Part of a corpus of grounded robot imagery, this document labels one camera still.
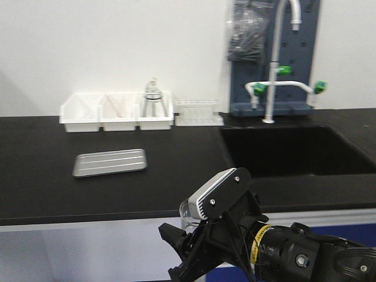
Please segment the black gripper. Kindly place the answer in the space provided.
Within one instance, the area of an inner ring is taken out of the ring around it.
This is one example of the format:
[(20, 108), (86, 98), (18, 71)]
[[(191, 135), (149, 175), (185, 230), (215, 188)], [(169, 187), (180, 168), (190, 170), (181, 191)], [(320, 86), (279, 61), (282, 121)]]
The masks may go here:
[(168, 270), (171, 281), (195, 281), (224, 262), (241, 268), (248, 281), (255, 281), (250, 249), (257, 233), (256, 222), (267, 220), (258, 198), (247, 191), (220, 218), (201, 221), (191, 233), (163, 223), (158, 227), (162, 240), (182, 260)]

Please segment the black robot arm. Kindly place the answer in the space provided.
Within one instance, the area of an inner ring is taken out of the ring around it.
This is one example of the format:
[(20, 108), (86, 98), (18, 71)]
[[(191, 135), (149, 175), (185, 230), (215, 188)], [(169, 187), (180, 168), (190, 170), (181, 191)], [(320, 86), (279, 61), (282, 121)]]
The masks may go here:
[(272, 226), (251, 192), (210, 198), (216, 216), (188, 233), (170, 224), (161, 238), (180, 257), (172, 281), (195, 281), (223, 263), (242, 269), (249, 281), (374, 281), (375, 249), (308, 226)]

